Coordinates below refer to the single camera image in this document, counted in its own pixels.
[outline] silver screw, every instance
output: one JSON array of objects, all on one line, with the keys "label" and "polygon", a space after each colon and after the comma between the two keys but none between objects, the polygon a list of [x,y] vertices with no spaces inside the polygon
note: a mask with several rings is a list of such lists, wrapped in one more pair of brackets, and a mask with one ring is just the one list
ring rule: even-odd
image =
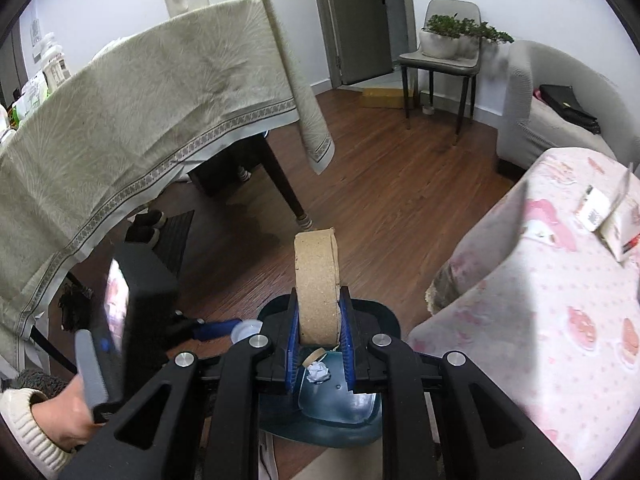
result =
[{"label": "silver screw", "polygon": [[181,352],[175,357],[175,363],[181,368],[191,366],[195,360],[196,358],[190,352]]},{"label": "silver screw", "polygon": [[466,357],[460,352],[451,352],[450,354],[447,354],[447,361],[454,366],[462,366],[466,363]]},{"label": "silver screw", "polygon": [[391,338],[387,334],[376,334],[371,338],[375,346],[389,346]]},{"label": "silver screw", "polygon": [[267,346],[269,343],[269,338],[262,334],[256,334],[249,339],[249,344],[254,348],[262,348],[263,346]]}]

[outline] open booklet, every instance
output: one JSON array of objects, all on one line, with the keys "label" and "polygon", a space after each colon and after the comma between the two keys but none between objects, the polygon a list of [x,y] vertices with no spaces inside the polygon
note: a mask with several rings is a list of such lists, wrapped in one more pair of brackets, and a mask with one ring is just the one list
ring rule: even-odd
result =
[{"label": "open booklet", "polygon": [[629,195],[629,165],[611,199],[589,186],[575,214],[589,231],[597,232],[617,262],[622,262],[640,241],[640,207]]}]

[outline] cream knit sleeve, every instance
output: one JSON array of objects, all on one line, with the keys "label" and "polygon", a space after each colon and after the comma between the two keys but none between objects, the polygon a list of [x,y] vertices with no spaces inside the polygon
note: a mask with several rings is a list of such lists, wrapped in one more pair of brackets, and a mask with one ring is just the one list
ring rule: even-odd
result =
[{"label": "cream knit sleeve", "polygon": [[0,396],[0,415],[34,466],[47,480],[55,480],[71,460],[67,453],[49,440],[31,415],[31,405],[47,400],[37,390],[7,390]]}]

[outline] crumpled white tissue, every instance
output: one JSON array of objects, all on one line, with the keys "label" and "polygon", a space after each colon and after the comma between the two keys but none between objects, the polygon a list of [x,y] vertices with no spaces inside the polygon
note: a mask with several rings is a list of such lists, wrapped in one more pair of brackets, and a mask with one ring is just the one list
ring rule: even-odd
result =
[{"label": "crumpled white tissue", "polygon": [[306,371],[308,372],[306,380],[313,384],[324,383],[331,378],[331,372],[326,364],[318,361],[313,361]]}]

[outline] qr code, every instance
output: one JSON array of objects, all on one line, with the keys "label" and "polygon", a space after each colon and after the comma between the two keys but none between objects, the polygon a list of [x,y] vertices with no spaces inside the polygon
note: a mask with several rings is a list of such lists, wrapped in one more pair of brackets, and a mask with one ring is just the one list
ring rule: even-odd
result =
[{"label": "qr code", "polygon": [[591,211],[589,211],[589,214],[587,215],[587,219],[593,225],[599,224],[600,218],[602,217],[595,209],[592,209]]}]

